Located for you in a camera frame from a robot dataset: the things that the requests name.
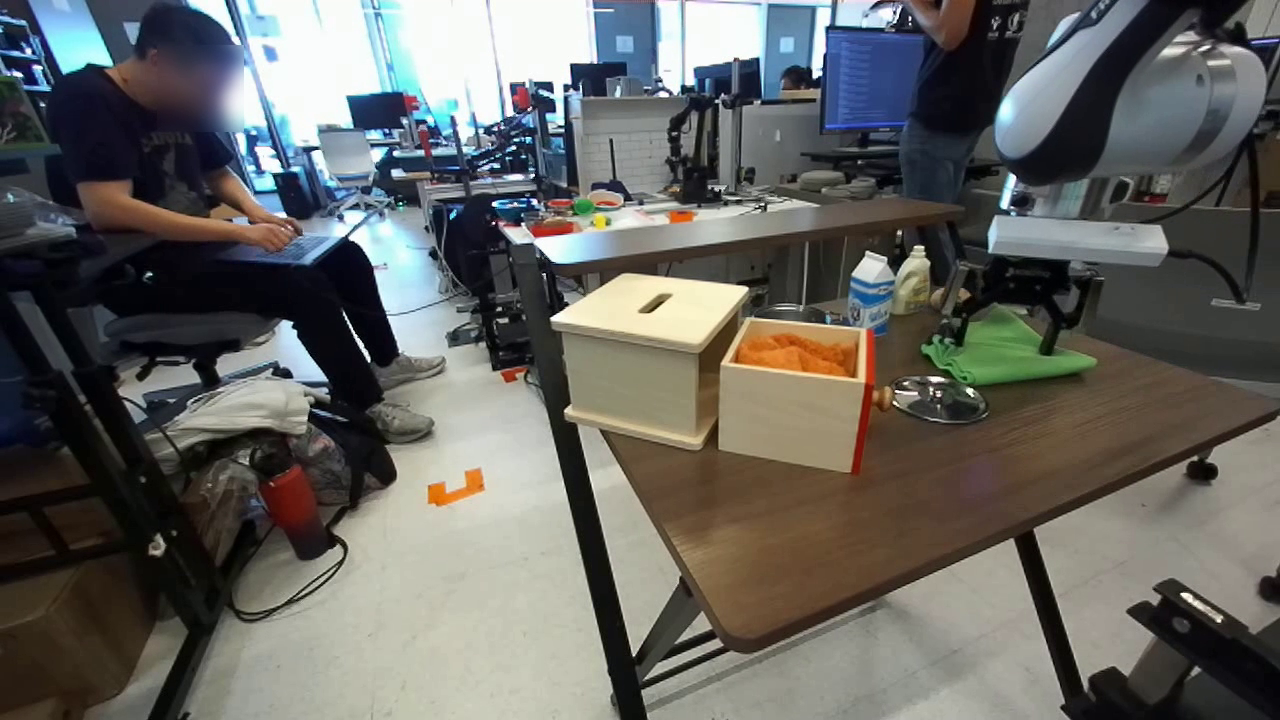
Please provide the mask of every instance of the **computer monitor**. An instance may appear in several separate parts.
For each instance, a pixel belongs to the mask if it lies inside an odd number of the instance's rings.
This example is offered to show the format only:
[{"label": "computer monitor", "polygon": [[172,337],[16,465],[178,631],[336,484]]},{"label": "computer monitor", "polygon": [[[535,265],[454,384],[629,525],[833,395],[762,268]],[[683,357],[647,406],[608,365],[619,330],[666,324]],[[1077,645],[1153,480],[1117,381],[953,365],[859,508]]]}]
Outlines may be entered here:
[{"label": "computer monitor", "polygon": [[897,133],[916,102],[921,32],[830,28],[823,133]]},{"label": "computer monitor", "polygon": [[700,97],[762,100],[762,56],[700,63],[692,69],[692,81]]},{"label": "computer monitor", "polygon": [[608,97],[608,77],[629,77],[629,63],[567,63],[567,85],[584,97]]},{"label": "computer monitor", "polygon": [[351,128],[399,128],[408,106],[404,91],[370,91],[370,97],[350,97]]}]

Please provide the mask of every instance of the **box lid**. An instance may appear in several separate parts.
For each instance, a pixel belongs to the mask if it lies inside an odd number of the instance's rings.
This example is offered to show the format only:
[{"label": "box lid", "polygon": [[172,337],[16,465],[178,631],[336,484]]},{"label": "box lid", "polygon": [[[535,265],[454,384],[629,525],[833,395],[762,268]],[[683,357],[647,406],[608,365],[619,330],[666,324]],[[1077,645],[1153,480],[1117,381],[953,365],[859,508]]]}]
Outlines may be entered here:
[{"label": "box lid", "polygon": [[624,272],[551,315],[557,330],[706,351],[750,304],[745,284]]}]

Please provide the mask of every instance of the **black pants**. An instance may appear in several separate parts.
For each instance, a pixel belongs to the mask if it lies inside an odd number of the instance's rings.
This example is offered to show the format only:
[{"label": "black pants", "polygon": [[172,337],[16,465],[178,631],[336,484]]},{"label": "black pants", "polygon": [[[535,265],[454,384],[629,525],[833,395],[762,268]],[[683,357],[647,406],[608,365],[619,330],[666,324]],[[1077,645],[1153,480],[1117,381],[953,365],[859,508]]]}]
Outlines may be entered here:
[{"label": "black pants", "polygon": [[371,365],[394,365],[394,337],[375,276],[360,244],[346,238],[324,258],[299,265],[229,265],[206,252],[158,247],[127,258],[99,284],[116,315],[140,311],[251,311],[294,320],[299,342],[328,374],[328,395],[346,410],[385,399]]}]

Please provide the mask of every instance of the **cardboard box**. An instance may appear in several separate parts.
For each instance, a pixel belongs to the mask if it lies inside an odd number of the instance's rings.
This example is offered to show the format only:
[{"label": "cardboard box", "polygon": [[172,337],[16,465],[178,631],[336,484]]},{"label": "cardboard box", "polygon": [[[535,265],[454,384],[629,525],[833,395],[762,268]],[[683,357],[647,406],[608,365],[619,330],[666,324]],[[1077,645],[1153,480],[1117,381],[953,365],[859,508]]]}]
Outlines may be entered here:
[{"label": "cardboard box", "polygon": [[93,709],[112,699],[152,634],[126,555],[0,582],[0,712],[38,699]]},{"label": "cardboard box", "polygon": [[750,286],[615,276],[551,324],[564,337],[567,419],[700,447],[719,410],[719,361]]},{"label": "cardboard box", "polygon": [[[854,374],[742,365],[745,340],[782,330],[848,346]],[[719,368],[719,447],[858,476],[866,458],[872,399],[872,330],[750,315]]]}]

